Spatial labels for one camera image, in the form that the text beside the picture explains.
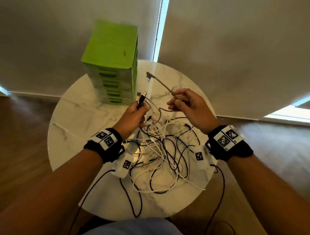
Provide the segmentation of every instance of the wooden floor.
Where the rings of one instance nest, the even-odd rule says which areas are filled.
[[[47,154],[49,120],[57,100],[33,97],[0,97],[0,211],[38,178],[51,172]],[[220,118],[234,124],[255,154],[297,192],[310,201],[310,128],[268,122]],[[214,221],[229,222],[238,235],[266,234],[225,162],[218,166],[226,181],[222,205]],[[214,174],[206,190],[172,217],[185,234],[202,234],[222,193],[222,177]],[[82,211],[74,232],[92,217]],[[215,234],[232,234],[221,223]]]

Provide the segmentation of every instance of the white roller blind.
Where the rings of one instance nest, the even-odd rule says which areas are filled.
[[[85,74],[80,62],[96,19],[138,26],[138,58],[152,60],[160,0],[0,2],[0,86],[62,95]]]
[[[261,118],[310,90],[309,9],[310,1],[170,0],[158,62],[190,77],[218,115]]]

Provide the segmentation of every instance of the white marble surface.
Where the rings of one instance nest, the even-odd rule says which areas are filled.
[[[150,95],[151,100],[158,107],[166,109],[166,102],[172,96],[158,81],[152,79],[147,82],[147,71],[162,80],[172,90],[182,87],[197,92],[204,97],[214,113],[207,97],[188,77],[166,65],[138,60],[136,91],[147,91],[148,96]],[[101,126],[104,128],[112,127],[126,108],[127,106],[101,104],[87,75],[77,80],[60,99],[50,121],[47,145],[52,169],[57,169],[82,150],[89,137],[97,132]],[[163,113],[171,117],[184,116],[182,113]],[[194,130],[200,142],[205,143],[207,136],[197,129]],[[189,180],[205,188],[214,170],[200,171],[195,162],[193,163],[193,159],[190,160],[190,163]],[[112,166],[113,163],[104,164],[94,182]],[[154,183],[161,182],[163,178],[167,179],[165,174],[158,174]],[[147,185],[147,177],[139,178],[138,183],[143,184],[144,179],[147,181],[144,182],[144,185]],[[140,209],[139,195],[133,190],[129,177],[123,179],[122,182],[129,193],[137,214]],[[200,189],[184,180],[179,180],[176,187],[165,194],[143,193],[143,209],[140,217],[171,216],[189,205],[200,193]],[[119,178],[110,173],[105,175],[93,188],[85,200],[83,208],[92,214],[109,220],[134,217],[126,194],[120,186]]]

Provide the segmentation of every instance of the green drawer organizer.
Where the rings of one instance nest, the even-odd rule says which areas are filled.
[[[100,100],[131,104],[137,80],[138,28],[97,21],[81,59]]]

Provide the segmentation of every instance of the hand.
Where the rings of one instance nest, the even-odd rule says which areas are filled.
[[[210,133],[219,126],[219,122],[209,109],[205,100],[191,89],[177,89],[173,92],[178,99],[167,102],[168,109],[181,111],[190,123],[204,134]]]
[[[150,110],[150,107],[146,103],[142,103],[140,109],[137,107],[138,102],[136,101],[126,109],[121,119],[113,126],[123,140],[126,140],[138,127],[144,127],[144,115]]]

